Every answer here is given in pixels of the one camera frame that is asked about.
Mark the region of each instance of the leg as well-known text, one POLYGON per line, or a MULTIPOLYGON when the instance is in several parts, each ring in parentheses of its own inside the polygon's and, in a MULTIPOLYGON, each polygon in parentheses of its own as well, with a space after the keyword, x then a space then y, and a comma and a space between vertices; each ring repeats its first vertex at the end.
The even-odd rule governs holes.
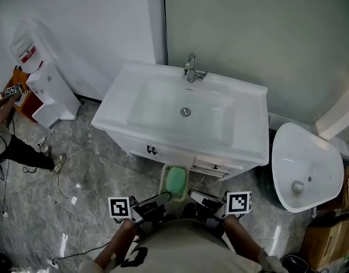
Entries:
POLYGON ((53 170, 55 165, 53 160, 46 157, 41 152, 36 152, 34 148, 25 144, 15 135, 11 136, 10 144, 0 155, 1 159, 9 159, 19 164, 41 169, 53 170))

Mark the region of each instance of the white wall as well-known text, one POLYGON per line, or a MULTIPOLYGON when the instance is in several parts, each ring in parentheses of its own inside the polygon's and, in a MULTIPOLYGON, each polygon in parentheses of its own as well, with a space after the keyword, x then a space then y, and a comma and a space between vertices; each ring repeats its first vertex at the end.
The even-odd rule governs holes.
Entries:
POLYGON ((349 0, 166 0, 169 65, 268 87, 268 110, 313 123, 349 87, 349 0))
POLYGON ((0 86, 15 64, 13 32, 30 18, 70 51, 70 68, 79 74, 65 79, 84 96, 103 99, 123 60, 167 63, 163 0, 0 0, 0 49, 9 61, 8 72, 0 67, 0 86), (90 72, 82 71, 86 67, 90 72))

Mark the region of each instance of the bathroom sink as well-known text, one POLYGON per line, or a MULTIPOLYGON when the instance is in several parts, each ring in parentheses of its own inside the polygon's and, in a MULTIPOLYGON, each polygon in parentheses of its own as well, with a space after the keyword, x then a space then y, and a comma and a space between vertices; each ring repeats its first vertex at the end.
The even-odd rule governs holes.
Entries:
POLYGON ((280 202, 295 213, 337 197, 344 179, 336 148, 294 123, 282 125, 276 133, 272 172, 280 202))
POLYGON ((229 95, 212 91, 206 82, 183 88, 172 81, 153 80, 141 88, 128 124, 156 130, 166 138, 206 139, 230 147, 234 141, 234 105, 229 95), (188 114, 181 114, 187 108, 188 114))
POLYGON ((125 63, 92 124, 148 146, 265 165, 266 94, 263 86, 212 73, 190 83, 183 68, 125 63))

